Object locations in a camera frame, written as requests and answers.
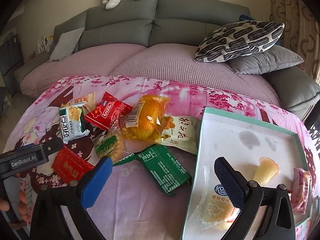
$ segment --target dark blue gripper pad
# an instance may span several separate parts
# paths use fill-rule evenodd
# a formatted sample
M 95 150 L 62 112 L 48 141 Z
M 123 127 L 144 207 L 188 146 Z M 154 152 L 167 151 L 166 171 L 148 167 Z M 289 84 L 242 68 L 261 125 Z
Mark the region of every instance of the dark blue gripper pad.
M 112 171 L 111 158 L 103 158 L 99 161 L 99 167 L 94 168 L 95 173 L 91 180 L 81 191 L 81 204 L 84 209 L 92 207 L 96 202 L 102 188 L 107 182 Z
M 219 157 L 214 162 L 214 172 L 224 190 L 227 192 L 234 207 L 243 210 L 248 188 L 247 180 L 239 171 L 235 171 L 224 157 Z

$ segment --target red candy wrapper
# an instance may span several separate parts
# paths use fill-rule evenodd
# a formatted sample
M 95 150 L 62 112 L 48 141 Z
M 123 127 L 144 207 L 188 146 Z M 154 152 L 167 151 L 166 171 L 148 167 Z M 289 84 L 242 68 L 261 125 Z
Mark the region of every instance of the red candy wrapper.
M 103 130 L 109 130 L 121 115 L 126 115 L 131 111 L 132 106 L 117 100 L 114 96 L 105 92 L 102 102 L 98 104 L 96 109 L 87 114 L 85 119 Z
M 308 171 L 301 168 L 294 168 L 293 172 L 294 179 L 291 193 L 292 210 L 305 214 L 308 203 L 311 175 Z
M 81 180 L 84 174 L 94 166 L 64 145 L 54 159 L 52 168 L 66 184 L 69 184 L 72 180 Z

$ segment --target sofa armrest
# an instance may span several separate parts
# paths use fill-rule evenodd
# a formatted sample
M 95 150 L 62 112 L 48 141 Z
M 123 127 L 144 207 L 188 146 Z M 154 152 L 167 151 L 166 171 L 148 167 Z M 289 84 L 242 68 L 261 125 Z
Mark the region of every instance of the sofa armrest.
M 25 76 L 28 75 L 31 71 L 33 71 L 36 67 L 48 61 L 50 58 L 50 54 L 50 52 L 44 50 L 37 56 L 35 56 L 32 60 L 25 63 L 22 67 L 18 68 L 14 72 L 14 76 L 18 84 L 20 85 Z
M 320 99 L 320 86 L 297 66 L 265 73 L 263 77 L 289 112 L 308 109 Z

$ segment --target metal bolt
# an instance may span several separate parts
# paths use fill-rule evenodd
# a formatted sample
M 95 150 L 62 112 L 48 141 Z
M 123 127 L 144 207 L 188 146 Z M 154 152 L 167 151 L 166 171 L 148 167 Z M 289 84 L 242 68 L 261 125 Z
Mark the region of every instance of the metal bolt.
M 257 187 L 258 183 L 257 183 L 256 181 L 254 181 L 254 180 L 250 180 L 250 181 L 249 181 L 249 185 L 250 185 L 251 187 Z
M 279 184 L 279 188 L 282 189 L 282 190 L 286 190 L 287 187 L 285 186 L 285 184 Z
M 48 188 L 48 185 L 42 185 L 41 190 L 46 190 Z
M 71 187 L 75 187 L 75 186 L 78 185 L 78 181 L 72 180 L 72 181 L 70 181 L 69 185 L 70 185 Z

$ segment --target pillow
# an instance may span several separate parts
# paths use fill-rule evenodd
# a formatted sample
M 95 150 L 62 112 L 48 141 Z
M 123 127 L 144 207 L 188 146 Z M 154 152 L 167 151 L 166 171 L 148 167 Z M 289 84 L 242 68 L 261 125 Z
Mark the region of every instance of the pillow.
M 304 60 L 284 47 L 274 45 L 265 52 L 237 57 L 226 63 L 236 74 L 264 74 L 302 63 Z
M 283 23 L 242 21 L 226 24 L 204 38 L 195 61 L 224 62 L 271 48 L 284 30 Z
M 246 14 L 242 14 L 239 16 L 239 21 L 255 21 L 251 16 L 248 16 Z M 279 40 L 275 43 L 275 45 L 281 46 Z
M 57 45 L 55 46 L 50 59 L 47 62 L 54 60 L 62 60 L 64 57 L 70 56 L 76 47 L 84 27 L 67 33 L 61 34 Z

